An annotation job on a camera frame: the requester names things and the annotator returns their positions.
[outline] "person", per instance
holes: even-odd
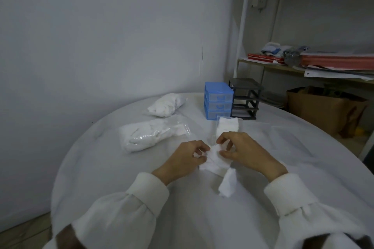
[[[218,144],[229,140],[220,154],[263,174],[269,181],[265,194],[279,215],[275,248],[373,248],[364,226],[352,215],[321,204],[297,174],[270,155],[246,133],[224,132]],[[192,173],[206,161],[210,150],[203,141],[181,143],[152,173],[139,173],[123,193],[104,196],[66,226],[44,249],[147,248],[156,219],[169,197],[167,185]]]

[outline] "white sweatshirt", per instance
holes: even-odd
[[[279,215],[275,248],[302,248],[305,239],[330,233],[323,249],[354,249],[360,247],[351,238],[367,235],[352,215],[319,203],[297,174],[277,178],[264,192]],[[72,227],[88,249],[147,248],[168,197],[168,189],[157,177],[142,172],[126,192],[98,199]],[[51,248],[57,248],[54,239],[44,246]]]

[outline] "white table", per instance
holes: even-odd
[[[180,142],[197,138],[212,143],[216,122],[205,119],[203,93],[185,96],[187,102],[176,113],[188,118],[194,134],[190,138],[172,137],[141,152],[122,154],[116,128],[154,119],[142,114],[154,97],[105,116],[74,143],[52,192],[54,235],[99,197],[125,191],[139,172],[160,166]],[[289,171],[299,173],[323,203],[361,219],[374,237],[374,176],[346,147],[303,119],[265,104],[260,104],[256,121],[243,121],[242,130]],[[208,171],[197,170],[174,182],[151,247],[157,248],[161,239],[169,237],[186,238],[188,248],[241,248],[249,240],[253,248],[273,247],[279,228],[274,209],[263,194],[267,182],[259,173],[235,167],[240,183],[230,198],[217,195],[222,178]]]

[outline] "wooden shelf board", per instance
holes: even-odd
[[[304,71],[296,70],[293,69],[292,67],[289,67],[287,65],[284,66],[276,66],[276,65],[271,65],[271,64],[262,64],[262,63],[257,63],[257,62],[252,62],[244,59],[238,59],[238,62],[241,63],[247,63],[247,64],[253,64],[253,65],[258,65],[258,66],[263,66],[268,70],[273,70],[275,72],[280,72],[280,73],[287,73],[287,74],[296,74],[298,76],[304,76]],[[308,79],[313,79],[313,80],[321,80],[321,81],[347,81],[347,82],[353,82],[353,83],[359,83],[360,85],[362,84],[368,84],[368,85],[373,85],[374,80],[370,81],[364,81],[362,79],[340,79],[340,78],[316,78],[316,77],[307,77]]]

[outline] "brown paper bag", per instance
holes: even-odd
[[[287,91],[286,109],[330,135],[353,137],[368,100],[346,92],[335,97],[329,91],[325,96],[326,91],[313,86],[291,89]]]

